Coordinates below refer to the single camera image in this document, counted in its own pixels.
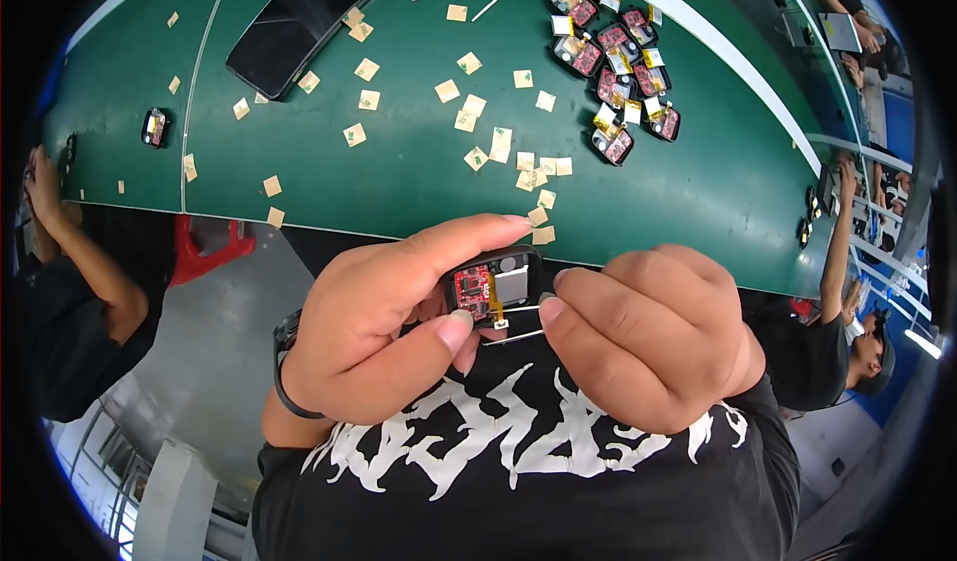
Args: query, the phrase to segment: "black wrist strap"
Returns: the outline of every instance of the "black wrist strap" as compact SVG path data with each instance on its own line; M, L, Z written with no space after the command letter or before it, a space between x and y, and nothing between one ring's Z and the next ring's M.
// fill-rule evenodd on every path
M296 335L299 332L299 319L303 313L301 309L286 316L282 322L273 330L273 385L276 387L276 395L280 398L282 405L300 418L307 420L322 420L325 414L319 412L310 412L296 405L286 395L286 390L282 387L282 362L285 361L285 355L280 359L280 354L289 352L296 343Z

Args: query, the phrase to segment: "white graphic print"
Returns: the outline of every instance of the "white graphic print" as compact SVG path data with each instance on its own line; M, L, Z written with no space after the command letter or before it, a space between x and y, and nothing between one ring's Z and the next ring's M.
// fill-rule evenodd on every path
M559 369L555 369L553 384L562 397L559 403L562 420L549 433L540 436L522 451L519 459L515 459L516 447L528 435L532 421L538 415L537 410L529 407L513 391L515 383L531 367L532 364L526 364L486 396L490 400L496 400L507 410L500 418L496 419L482 411L479 407L481 399L465 393L462 384L443 377L442 383L434 391L413 403L411 412L396 414L381 424L379 448L371 459L365 459L365 454L357 447L372 426L341 423L332 430L327 442L310 452L301 472L305 472L310 463L315 471L319 463L328 456L329 464L338 466L335 475L328 479L329 483L337 482L348 468L366 490L385 492L385 488L379 485L379 479L385 476L396 461L405 457L406 465L415 463L436 485L436 492L429 497L430 501L435 501L448 492L469 460L481 454L501 435L504 435L499 444L501 465L509 472L508 483L513 490L518 483L519 474L563 473L592 478L609 469L634 472L635 466L641 461L671 443L670 436L649 435L637 428L622 429L614 426L615 435L625 440L637 441L638 446L633 448L627 443L610 442L605 445L605 449L618 451L621 457L602 459L598 456L600 448L595 442L592 427L606 415L605 412L581 391L574 393L566 388L559 380ZM432 412L446 404L454 406L464 418L465 422L459 426L457 432L467 431L465 438L449 449L441 459L430 453L429 447L442 442L445 439L442 435L425 435L415 445L406 446L405 443L412 439L415 432L409 421L425 420ZM740 447L745 442L748 422L739 410L724 402L721 402L721 405L726 410L724 416L728 425L738 434L738 441L732 447ZM698 463L695 456L701 446L711 441L713 422L712 415L705 412L688 428L688 458L693 463ZM565 443L571 447L570 456L551 454Z

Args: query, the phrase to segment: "cap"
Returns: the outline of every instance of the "cap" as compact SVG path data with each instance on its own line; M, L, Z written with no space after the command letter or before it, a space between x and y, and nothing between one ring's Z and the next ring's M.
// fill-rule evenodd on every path
M880 339L880 342L884 346L884 352L880 354L880 372L876 376L861 378L854 386L855 391L868 397L877 395L884 390L884 387L890 382L891 376L894 373L894 362L897 360L897 355L894 353L894 345L891 343L890 335L887 331L887 317L890 316L891 310L880 309L875 305L871 313L876 317L874 336Z

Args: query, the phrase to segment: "green workbench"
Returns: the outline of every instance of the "green workbench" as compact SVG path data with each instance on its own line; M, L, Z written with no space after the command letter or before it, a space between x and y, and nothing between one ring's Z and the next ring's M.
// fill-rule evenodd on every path
M86 202L257 221L275 207L286 224L404 237L453 217L534 208L538 190L515 187L515 152L532 151L571 156L574 165L573 175L544 186L558 194L548 211L557 237L543 247L549 258L601 265L677 242L715 258L742 286L817 292L829 220L815 224L803 252L795 236L816 177L738 75L667 17L659 47L675 86L668 99L682 114L680 135L669 144L635 131L634 151L616 168L588 141L598 109L591 83L546 49L554 39L545 0L501 0L475 23L446 20L447 6L467 5L471 17L488 0L372 0L363 7L374 27L368 39L342 30L307 67L321 79L317 89L293 86L282 102L256 105L255 92L224 62L268 1L219 0L209 21L217 0L128 0L86 35L69 53L45 124L52 148L78 134L65 196L79 199L82 189ZM733 12L721 17L720 4L700 1L802 130L814 131L800 87L760 34L748 34ZM180 17L167 29L173 11ZM470 51L482 68L466 75L456 60ZM364 58L381 65L370 82L353 74ZM514 88L516 69L532 70L533 89ZM176 95L166 88L174 75L182 82ZM434 88L448 79L461 97L443 105ZM377 111L357 108L362 89L382 93ZM540 89L558 97L553 113L535 108ZM488 101L473 133L453 128L469 93ZM237 121L233 105L243 97L252 110ZM151 107L173 121L159 150L139 142ZM367 140L349 148L342 130L359 122ZM474 172L462 157L475 146L488 153L494 127L514 131L509 162ZM184 153L194 155L193 182L183 177ZM262 181L274 174L282 193L267 197Z

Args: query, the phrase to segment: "worker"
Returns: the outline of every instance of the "worker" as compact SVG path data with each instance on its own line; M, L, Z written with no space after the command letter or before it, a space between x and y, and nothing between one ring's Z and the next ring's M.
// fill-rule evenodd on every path
M784 556L797 459L730 274L679 245L570 268L544 339L480 347L437 282L530 230L450 220L322 270L262 412L260 559Z
M863 88L863 69L865 66L879 70L880 79L887 79L888 73L901 75L906 68L903 49L894 35L886 27L875 22L864 9L862 0L819 0L820 4L836 13L851 15L852 23L860 42L863 54L841 55L848 74L859 89Z
M801 412L828 407L847 389L876 395L894 371L894 347L883 322L855 337L848 349L841 292L847 275L856 181L849 161L840 159L837 164L840 212L821 276L820 317L803 325L788 297L742 295L745 322L764 348L775 397L782 406Z
M43 146L30 153L24 188L35 244L14 282L19 346L38 411L68 422L152 347L176 262L173 215L84 206L80 223Z

